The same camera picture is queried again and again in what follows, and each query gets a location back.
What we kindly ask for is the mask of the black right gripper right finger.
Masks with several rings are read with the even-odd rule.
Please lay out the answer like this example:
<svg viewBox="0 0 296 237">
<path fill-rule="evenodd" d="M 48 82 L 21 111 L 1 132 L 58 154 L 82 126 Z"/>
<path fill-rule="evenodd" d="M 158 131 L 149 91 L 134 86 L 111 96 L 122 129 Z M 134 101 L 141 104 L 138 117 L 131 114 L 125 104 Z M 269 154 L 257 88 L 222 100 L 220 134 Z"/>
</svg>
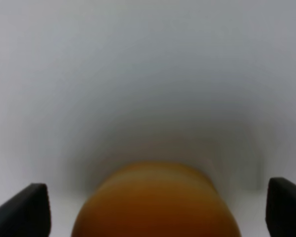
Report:
<svg viewBox="0 0 296 237">
<path fill-rule="evenodd" d="M 296 237 L 296 184 L 281 177 L 269 180 L 265 221 L 271 237 Z"/>
</svg>

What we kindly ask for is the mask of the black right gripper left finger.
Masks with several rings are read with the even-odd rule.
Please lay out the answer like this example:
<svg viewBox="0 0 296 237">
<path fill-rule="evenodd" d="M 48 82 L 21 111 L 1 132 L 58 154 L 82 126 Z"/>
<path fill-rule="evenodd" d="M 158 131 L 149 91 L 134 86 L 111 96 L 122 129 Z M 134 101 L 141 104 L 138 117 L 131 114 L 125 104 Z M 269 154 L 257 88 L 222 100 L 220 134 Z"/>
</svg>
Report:
<svg viewBox="0 0 296 237">
<path fill-rule="evenodd" d="M 30 184 L 0 206 L 0 237 L 48 237 L 50 233 L 46 184 Z"/>
</svg>

